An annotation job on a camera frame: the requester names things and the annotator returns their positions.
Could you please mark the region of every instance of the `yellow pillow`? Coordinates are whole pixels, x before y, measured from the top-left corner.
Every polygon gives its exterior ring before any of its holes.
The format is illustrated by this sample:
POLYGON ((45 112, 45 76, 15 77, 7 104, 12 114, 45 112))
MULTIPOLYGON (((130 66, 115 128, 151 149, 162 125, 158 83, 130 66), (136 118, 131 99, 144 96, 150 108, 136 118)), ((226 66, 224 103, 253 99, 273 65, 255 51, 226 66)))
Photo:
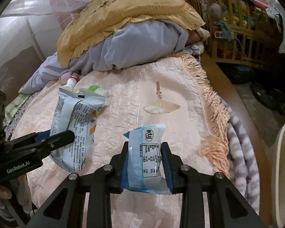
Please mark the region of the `yellow pillow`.
POLYGON ((61 66, 103 41, 127 22, 166 19, 186 30, 204 25, 185 0, 92 0, 61 34, 57 57, 61 66))

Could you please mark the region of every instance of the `nutrition label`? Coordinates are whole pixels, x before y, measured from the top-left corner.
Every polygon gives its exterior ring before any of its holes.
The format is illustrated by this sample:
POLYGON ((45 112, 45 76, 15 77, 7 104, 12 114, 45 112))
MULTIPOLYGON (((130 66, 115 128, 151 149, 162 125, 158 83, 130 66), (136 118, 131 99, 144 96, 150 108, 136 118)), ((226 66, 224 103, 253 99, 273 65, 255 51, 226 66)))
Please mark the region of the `nutrition label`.
POLYGON ((142 144, 139 147, 142 157, 142 177, 155 177, 160 168, 159 144, 142 144))

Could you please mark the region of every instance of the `plaid cloth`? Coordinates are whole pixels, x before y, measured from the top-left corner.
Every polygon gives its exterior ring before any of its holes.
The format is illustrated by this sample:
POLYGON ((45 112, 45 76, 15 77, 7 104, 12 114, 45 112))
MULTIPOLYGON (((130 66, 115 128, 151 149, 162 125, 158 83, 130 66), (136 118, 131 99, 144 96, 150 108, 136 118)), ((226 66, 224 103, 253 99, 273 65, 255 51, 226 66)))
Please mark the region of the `plaid cloth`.
POLYGON ((6 125, 10 125, 13 121, 16 112, 21 108, 21 106, 28 100, 31 94, 20 94, 15 98, 6 108, 5 108, 5 122, 6 125))

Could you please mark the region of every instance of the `fringe trim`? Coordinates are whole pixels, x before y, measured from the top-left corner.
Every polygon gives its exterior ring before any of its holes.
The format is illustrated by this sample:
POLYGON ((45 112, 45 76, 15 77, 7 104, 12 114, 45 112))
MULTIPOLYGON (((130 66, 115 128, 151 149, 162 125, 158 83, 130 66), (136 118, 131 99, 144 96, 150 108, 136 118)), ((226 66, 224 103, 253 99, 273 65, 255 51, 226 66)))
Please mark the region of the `fringe trim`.
POLYGON ((229 177, 227 129, 230 115, 216 95, 216 92, 210 86, 206 71, 193 56, 184 52, 178 52, 168 57, 181 59, 181 64, 195 83, 204 105, 204 115, 208 121, 210 136, 201 141, 203 146, 197 150, 198 155, 206 156, 209 159, 213 164, 214 172, 220 171, 229 177))

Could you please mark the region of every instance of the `plastic bag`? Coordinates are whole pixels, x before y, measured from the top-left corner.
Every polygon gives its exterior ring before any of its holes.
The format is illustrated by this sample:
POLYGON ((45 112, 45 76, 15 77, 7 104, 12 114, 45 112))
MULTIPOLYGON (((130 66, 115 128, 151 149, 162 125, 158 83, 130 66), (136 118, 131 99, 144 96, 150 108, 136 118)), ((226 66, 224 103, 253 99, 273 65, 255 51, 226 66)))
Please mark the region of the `plastic bag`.
POLYGON ((53 151, 50 158, 67 172, 81 171, 94 144, 97 110, 104 101, 103 96, 96 94, 72 93, 59 89, 50 135, 71 130, 75 134, 75 140, 72 144, 53 151))
POLYGON ((96 83, 95 85, 84 85, 80 87, 78 91, 81 93, 86 93, 86 94, 98 94, 98 95, 104 96, 105 100, 104 100, 104 104, 101 105, 102 107, 109 106, 111 104, 111 101, 108 98, 110 95, 110 91, 102 88, 98 83, 96 83))
POLYGON ((171 194, 166 179, 160 174, 161 138, 165 130, 164 124, 154 124, 124 134, 129 139, 126 189, 162 195, 171 194))

